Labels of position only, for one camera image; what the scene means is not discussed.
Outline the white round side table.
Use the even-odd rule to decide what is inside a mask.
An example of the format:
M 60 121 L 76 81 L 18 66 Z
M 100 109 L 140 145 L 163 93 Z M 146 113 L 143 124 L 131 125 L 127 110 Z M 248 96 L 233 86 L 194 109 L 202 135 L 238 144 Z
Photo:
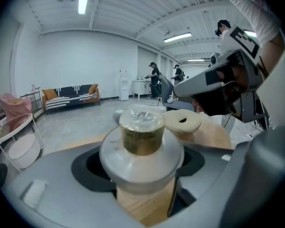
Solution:
M 17 116 L 14 119 L 11 119 L 7 121 L 5 124 L 2 125 L 2 129 L 0 131 L 0 150 L 3 152 L 5 157 L 9 160 L 9 162 L 17 169 L 17 171 L 21 172 L 22 169 L 19 169 L 15 163 L 10 159 L 8 155 L 8 151 L 5 151 L 1 144 L 5 142 L 6 140 L 9 140 L 10 138 L 15 139 L 15 135 L 18 134 L 20 131 L 22 131 L 25 127 L 27 127 L 29 124 L 32 124 L 33 133 L 38 140 L 41 150 L 46 147 L 46 145 L 43 142 L 42 136 L 39 132 L 39 129 L 36 125 L 36 122 L 34 120 L 33 114 L 24 114 L 21 116 Z

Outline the white water dispenser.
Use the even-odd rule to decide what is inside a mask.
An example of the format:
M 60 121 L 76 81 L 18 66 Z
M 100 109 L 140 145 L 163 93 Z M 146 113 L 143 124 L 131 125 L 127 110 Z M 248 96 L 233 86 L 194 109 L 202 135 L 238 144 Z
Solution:
M 129 100 L 129 85 L 126 65 L 122 66 L 119 70 L 119 100 Z

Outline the dark shelf rack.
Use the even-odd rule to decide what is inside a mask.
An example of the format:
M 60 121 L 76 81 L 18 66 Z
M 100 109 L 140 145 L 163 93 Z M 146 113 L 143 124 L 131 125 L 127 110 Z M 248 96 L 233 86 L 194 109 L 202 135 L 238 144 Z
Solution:
M 20 97 L 30 100 L 33 117 L 35 120 L 38 120 L 44 112 L 40 88 L 37 87 L 35 90 L 32 90 L 31 93 L 21 95 Z

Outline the wooden coffee table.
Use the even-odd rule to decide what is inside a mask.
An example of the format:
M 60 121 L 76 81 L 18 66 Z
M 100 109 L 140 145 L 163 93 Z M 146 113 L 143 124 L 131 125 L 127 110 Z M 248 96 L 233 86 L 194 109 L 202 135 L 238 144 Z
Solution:
M 200 128 L 194 133 L 192 142 L 183 141 L 187 144 L 199 144 L 207 146 L 210 150 L 227 149 L 231 150 L 231 140 L 229 133 L 218 123 L 208 118 L 205 114 L 199 114 L 202 123 Z M 175 186 L 175 179 L 159 193 L 153 196 L 131 196 L 122 190 L 117 190 L 117 202 L 132 215 L 135 220 L 150 227 L 157 225 L 168 219 L 168 210 L 172 200 Z

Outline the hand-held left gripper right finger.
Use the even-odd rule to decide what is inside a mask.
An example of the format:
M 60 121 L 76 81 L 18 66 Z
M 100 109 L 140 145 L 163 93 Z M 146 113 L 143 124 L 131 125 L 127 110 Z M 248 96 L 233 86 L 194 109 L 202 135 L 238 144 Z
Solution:
M 167 228 L 243 228 L 276 224 L 285 195 L 285 126 L 234 150 L 185 144 Z

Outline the blue chair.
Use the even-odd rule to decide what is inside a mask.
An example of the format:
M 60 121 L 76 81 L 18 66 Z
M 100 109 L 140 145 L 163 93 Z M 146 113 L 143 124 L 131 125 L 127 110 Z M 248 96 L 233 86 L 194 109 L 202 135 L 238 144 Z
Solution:
M 194 111 L 192 103 L 173 99 L 173 84 L 165 76 L 161 76 L 161 102 L 167 110 L 191 110 Z

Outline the pink chair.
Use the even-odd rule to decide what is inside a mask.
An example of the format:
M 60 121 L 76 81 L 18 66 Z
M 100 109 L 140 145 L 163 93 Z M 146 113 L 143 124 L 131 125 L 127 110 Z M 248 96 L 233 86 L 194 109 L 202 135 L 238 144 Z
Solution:
M 12 94 L 5 93 L 0 95 L 0 118 L 2 114 L 7 121 L 17 116 L 32 113 L 32 104 L 29 98 L 16 98 Z

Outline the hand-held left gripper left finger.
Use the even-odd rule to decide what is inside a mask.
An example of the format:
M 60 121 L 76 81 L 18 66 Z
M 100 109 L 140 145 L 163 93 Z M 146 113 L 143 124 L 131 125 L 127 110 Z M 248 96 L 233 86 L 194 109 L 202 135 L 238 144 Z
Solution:
M 116 200 L 99 158 L 99 144 L 47 154 L 4 189 L 33 228 L 145 228 Z

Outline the person's white printed shirt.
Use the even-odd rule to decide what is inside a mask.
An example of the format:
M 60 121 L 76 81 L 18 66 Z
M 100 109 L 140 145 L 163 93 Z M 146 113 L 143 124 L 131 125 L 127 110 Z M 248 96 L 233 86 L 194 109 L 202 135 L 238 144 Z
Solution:
M 264 0 L 229 1 L 249 21 L 261 46 L 279 32 L 282 33 L 285 42 L 281 21 Z M 285 126 L 285 51 L 256 93 L 268 111 L 273 126 Z

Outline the white round pouf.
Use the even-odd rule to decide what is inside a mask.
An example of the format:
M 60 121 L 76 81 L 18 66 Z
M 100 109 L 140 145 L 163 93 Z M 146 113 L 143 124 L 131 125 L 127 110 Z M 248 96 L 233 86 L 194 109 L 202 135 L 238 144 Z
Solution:
M 41 146 L 35 135 L 27 134 L 13 143 L 8 155 L 19 169 L 25 169 L 34 163 L 40 151 Z

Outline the person's right hand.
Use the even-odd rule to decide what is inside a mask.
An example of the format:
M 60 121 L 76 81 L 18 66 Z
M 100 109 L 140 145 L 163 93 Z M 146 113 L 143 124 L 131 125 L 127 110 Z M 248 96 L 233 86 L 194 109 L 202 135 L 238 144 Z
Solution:
M 249 83 L 243 65 L 224 66 L 216 70 L 221 82 L 227 84 L 226 94 L 234 97 L 247 91 Z

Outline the small glass object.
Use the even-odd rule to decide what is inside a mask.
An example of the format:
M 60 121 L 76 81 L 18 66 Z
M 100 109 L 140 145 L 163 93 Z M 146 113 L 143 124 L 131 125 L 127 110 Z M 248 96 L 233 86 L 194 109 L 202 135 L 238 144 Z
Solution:
M 166 129 L 161 111 L 132 105 L 103 139 L 99 156 L 106 174 L 119 189 L 149 196 L 162 191 L 175 177 L 183 164 L 184 148 Z

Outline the person's right forearm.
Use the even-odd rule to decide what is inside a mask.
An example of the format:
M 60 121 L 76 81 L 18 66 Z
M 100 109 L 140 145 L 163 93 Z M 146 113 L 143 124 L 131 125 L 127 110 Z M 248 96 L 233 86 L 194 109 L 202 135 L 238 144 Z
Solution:
M 279 62 L 284 51 L 285 42 L 281 32 L 279 32 L 269 42 L 266 42 L 261 46 L 258 67 L 261 70 L 264 78 L 268 78 L 272 70 Z

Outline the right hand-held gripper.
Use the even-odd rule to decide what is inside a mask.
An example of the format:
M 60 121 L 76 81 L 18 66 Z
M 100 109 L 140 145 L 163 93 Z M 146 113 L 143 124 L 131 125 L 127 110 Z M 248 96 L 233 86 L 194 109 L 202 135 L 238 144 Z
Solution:
M 213 67 L 177 84 L 173 89 L 174 95 L 177 97 L 223 95 L 227 113 L 242 122 L 247 123 L 265 118 L 266 110 L 256 93 L 264 80 L 258 67 L 261 50 L 259 44 L 243 29 L 233 26 L 224 35 L 222 49 L 226 51 L 218 57 Z M 221 81 L 217 71 L 224 66 L 236 65 L 245 67 L 249 86 L 246 92 L 228 97 L 225 91 L 227 84 Z

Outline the white desk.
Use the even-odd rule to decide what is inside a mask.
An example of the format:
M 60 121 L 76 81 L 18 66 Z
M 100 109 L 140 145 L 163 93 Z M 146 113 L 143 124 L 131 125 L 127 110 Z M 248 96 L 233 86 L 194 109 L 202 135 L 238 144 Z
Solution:
M 133 97 L 137 95 L 138 102 L 140 96 L 151 93 L 151 80 L 133 80 L 132 81 Z

